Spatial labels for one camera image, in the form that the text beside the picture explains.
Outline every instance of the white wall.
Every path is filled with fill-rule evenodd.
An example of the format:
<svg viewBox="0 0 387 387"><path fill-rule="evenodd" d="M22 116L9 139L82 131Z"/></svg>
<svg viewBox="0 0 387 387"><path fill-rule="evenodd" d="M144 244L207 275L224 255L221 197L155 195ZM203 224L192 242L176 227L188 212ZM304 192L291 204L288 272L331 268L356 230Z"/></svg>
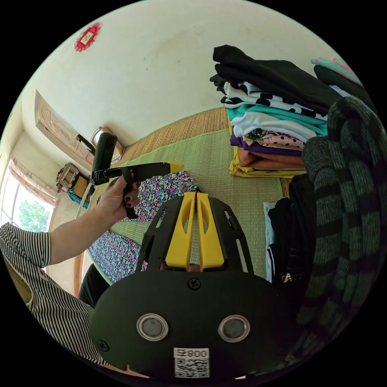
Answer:
<svg viewBox="0 0 387 387"><path fill-rule="evenodd" d="M98 19L94 44L77 52L79 31L40 66L23 92L25 130L37 133L37 89L76 131L107 125L129 145L175 120L220 106L209 82L213 48L239 47L257 59L287 59L313 74L310 59L335 52L299 23L242 0L147 0Z"/></svg>
<svg viewBox="0 0 387 387"><path fill-rule="evenodd" d="M12 156L46 184L55 188L57 173L63 165L43 153L26 133L23 133L17 141ZM74 203L66 193L60 193L59 198L59 204L53 213L52 229L73 220L78 211L78 204ZM71 294L74 294L74 263L73 258L47 268L47 273L53 280Z"/></svg>

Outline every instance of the handheld tool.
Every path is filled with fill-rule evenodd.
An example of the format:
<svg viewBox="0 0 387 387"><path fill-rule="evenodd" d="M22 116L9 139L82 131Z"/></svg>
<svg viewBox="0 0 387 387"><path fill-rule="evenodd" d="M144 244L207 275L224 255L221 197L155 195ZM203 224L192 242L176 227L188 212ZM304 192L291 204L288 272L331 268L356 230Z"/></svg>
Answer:
<svg viewBox="0 0 387 387"><path fill-rule="evenodd" d="M124 189L124 196L131 192L133 184L143 182L154 176L163 176L169 173L178 172L183 165L168 162L152 162L138 164L121 168L110 168L117 137L110 133L102 133L94 155L92 168L91 185L97 186L108 183L110 179L123 175L127 186ZM126 208L129 219L137 219L134 208Z"/></svg>

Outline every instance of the striped sleeve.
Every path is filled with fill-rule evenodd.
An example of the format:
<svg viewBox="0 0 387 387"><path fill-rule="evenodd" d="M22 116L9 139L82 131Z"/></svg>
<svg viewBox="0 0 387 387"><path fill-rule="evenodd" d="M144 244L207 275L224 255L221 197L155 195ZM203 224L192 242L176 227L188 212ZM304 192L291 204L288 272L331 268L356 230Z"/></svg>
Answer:
<svg viewBox="0 0 387 387"><path fill-rule="evenodd" d="M34 233L22 230L9 223L0 228L7 256L17 255L33 265L44 268L51 261L51 242L49 233Z"/></svg>

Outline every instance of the tree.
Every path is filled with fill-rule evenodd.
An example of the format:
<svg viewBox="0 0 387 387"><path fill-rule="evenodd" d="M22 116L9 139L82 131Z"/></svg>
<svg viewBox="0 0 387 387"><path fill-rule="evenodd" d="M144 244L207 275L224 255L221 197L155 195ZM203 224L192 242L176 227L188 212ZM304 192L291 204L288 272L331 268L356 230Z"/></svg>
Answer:
<svg viewBox="0 0 387 387"><path fill-rule="evenodd" d="M39 202L29 203L26 200L19 206L21 227L26 231L45 232L50 212Z"/></svg>

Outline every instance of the red decoration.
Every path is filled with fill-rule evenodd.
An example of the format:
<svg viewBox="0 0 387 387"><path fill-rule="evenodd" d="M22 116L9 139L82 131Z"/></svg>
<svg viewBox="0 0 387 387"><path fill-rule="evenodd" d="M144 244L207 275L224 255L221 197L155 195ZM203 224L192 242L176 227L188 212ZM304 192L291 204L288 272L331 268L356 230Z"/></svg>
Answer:
<svg viewBox="0 0 387 387"><path fill-rule="evenodd" d="M89 48L95 41L101 29L101 23L94 23L79 35L75 43L75 50L81 52Z"/></svg>

